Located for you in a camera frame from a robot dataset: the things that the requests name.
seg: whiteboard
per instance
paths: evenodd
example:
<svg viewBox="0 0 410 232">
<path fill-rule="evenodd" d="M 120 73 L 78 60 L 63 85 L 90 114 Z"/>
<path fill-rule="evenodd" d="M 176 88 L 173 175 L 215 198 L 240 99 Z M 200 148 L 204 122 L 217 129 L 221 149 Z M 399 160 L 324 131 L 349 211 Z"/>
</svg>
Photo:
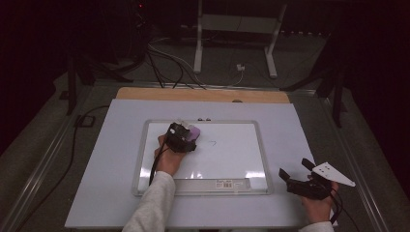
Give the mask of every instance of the whiteboard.
<svg viewBox="0 0 410 232">
<path fill-rule="evenodd" d="M 132 193 L 148 188 L 158 137 L 174 121 L 145 123 Z M 177 195 L 270 194 L 272 185 L 255 121 L 194 121 L 201 133 L 174 175 Z"/>
</svg>

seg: gray carpet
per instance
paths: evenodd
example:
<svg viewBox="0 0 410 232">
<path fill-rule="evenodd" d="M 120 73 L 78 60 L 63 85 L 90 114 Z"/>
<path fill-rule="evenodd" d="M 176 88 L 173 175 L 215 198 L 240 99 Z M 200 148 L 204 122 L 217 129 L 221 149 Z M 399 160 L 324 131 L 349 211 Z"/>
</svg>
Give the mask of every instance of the gray carpet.
<svg viewBox="0 0 410 232">
<path fill-rule="evenodd" d="M 261 41 L 243 43 L 224 39 L 217 43 L 206 43 L 203 70 L 196 78 L 210 88 L 247 87 L 275 91 L 278 87 L 284 87 L 306 77 L 325 42 L 324 39 L 314 37 L 280 36 L 274 52 L 278 79 L 271 79 L 268 76 Z M 192 66 L 194 40 L 183 40 L 179 43 L 163 40 L 152 43 L 152 46 L 184 59 Z M 172 61 L 154 58 L 164 76 L 173 80 L 178 79 L 178 66 Z M 235 70 L 236 64 L 245 64 L 246 69 L 242 79 L 242 74 Z M 134 80 L 134 83 L 129 86 L 159 86 L 152 68 L 147 63 L 127 73 L 125 77 Z M 197 88 L 186 75 L 183 82 Z M 339 130 L 330 120 L 329 100 L 318 99 L 310 91 L 314 90 L 317 84 L 318 82 L 311 83 L 305 86 L 304 90 L 289 93 L 289 98 L 295 104 L 316 162 L 334 163 L 347 176 L 359 177 L 355 180 L 358 183 L 356 188 L 340 188 L 339 193 L 344 208 L 358 224 L 360 231 L 387 229 L 409 231 L 409 201 L 386 163 L 377 141 L 349 91 L 343 92 L 345 111 L 341 113 L 342 129 Z M 56 94 L 0 157 L 0 221 L 2 223 L 37 163 L 47 153 L 50 144 L 55 142 L 57 131 L 69 120 L 65 115 L 68 103 L 58 100 L 61 91 L 67 89 L 66 77 L 61 76 L 56 79 L 55 85 Z M 83 101 L 79 102 L 76 113 L 83 114 L 89 109 L 109 104 L 121 86 L 124 84 L 100 76 L 94 87 L 82 88 L 80 96 Z M 94 127 L 78 130 L 75 156 L 70 172 L 43 205 L 27 220 L 21 231 L 71 231 L 64 228 L 64 223 L 98 138 L 106 110 L 106 108 L 98 109 L 92 113 L 96 116 Z M 47 195 L 70 162 L 73 121 L 69 122 L 71 124 L 64 133 L 65 136 L 62 136 L 61 146 L 57 147 L 58 156 L 52 161 L 27 212 L 31 212 L 33 207 Z M 338 223 L 336 231 L 355 231 L 353 222 L 347 214 L 341 214 Z M 275 231 L 297 231 L 297 229 Z"/>
</svg>

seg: sleeve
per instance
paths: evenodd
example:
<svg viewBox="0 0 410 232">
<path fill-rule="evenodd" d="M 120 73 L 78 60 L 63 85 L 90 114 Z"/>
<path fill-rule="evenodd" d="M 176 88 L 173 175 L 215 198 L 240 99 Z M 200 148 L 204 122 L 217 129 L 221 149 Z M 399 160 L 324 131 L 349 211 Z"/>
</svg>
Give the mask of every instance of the sleeve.
<svg viewBox="0 0 410 232">
<path fill-rule="evenodd" d="M 329 221 L 317 222 L 300 229 L 299 232 L 334 232 L 334 228 Z"/>
<path fill-rule="evenodd" d="M 165 172 L 157 172 L 123 232 L 164 231 L 174 194 L 175 183 L 172 177 Z"/>
</svg>

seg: person's left hand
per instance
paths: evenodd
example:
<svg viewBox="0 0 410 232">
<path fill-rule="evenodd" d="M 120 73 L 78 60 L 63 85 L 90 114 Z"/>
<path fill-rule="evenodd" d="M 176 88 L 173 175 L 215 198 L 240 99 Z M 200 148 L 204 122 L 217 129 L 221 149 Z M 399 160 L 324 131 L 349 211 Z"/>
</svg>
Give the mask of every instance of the person's left hand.
<svg viewBox="0 0 410 232">
<path fill-rule="evenodd" d="M 155 157 L 160 153 L 162 143 L 164 143 L 165 135 L 158 137 L 160 147 L 155 150 Z M 187 153 L 175 153 L 166 144 L 163 144 L 160 161 L 156 171 L 163 171 L 173 176 L 179 169 L 182 159 Z"/>
</svg>

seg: person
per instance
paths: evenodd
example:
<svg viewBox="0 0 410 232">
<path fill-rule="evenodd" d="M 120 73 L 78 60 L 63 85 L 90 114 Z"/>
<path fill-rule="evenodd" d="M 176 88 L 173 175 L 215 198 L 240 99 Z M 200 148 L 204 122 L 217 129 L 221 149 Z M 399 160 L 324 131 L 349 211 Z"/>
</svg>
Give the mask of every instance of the person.
<svg viewBox="0 0 410 232">
<path fill-rule="evenodd" d="M 165 140 L 165 135 L 158 138 L 160 147 Z M 160 152 L 160 148 L 155 151 L 155 156 Z M 172 176 L 178 171 L 180 163 L 186 153 L 174 153 L 166 144 L 163 145 L 160 161 L 157 165 L 156 175 L 151 186 L 144 192 L 138 208 L 133 213 L 123 232 L 134 231 L 164 231 L 166 220 L 171 211 L 175 183 Z M 332 182 L 332 188 L 337 191 L 338 185 Z M 310 225 L 302 228 L 300 232 L 332 232 L 334 231 L 329 221 L 332 209 L 332 199 L 327 197 L 324 200 L 311 200 L 302 198 L 302 204 L 307 212 L 307 219 Z"/>
</svg>

